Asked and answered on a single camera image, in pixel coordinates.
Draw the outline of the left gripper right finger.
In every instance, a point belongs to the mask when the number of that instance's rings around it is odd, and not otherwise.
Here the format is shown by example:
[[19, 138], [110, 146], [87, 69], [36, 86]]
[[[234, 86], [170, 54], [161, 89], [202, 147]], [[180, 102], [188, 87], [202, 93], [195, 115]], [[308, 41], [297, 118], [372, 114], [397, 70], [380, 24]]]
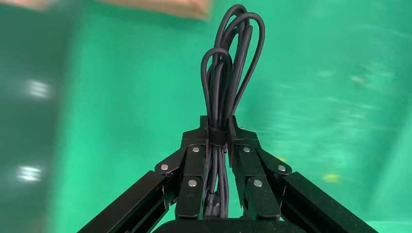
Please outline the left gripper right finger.
[[374, 229], [228, 122], [228, 156], [251, 233], [372, 233]]

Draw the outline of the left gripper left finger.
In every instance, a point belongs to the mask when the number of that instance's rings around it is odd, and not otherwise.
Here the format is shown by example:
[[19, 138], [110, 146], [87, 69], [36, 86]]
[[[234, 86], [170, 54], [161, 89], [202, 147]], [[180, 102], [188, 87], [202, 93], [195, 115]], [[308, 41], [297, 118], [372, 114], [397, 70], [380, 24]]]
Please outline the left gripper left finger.
[[79, 231], [179, 233], [183, 220], [201, 220], [208, 149], [207, 117], [183, 133], [180, 148], [159, 162]]

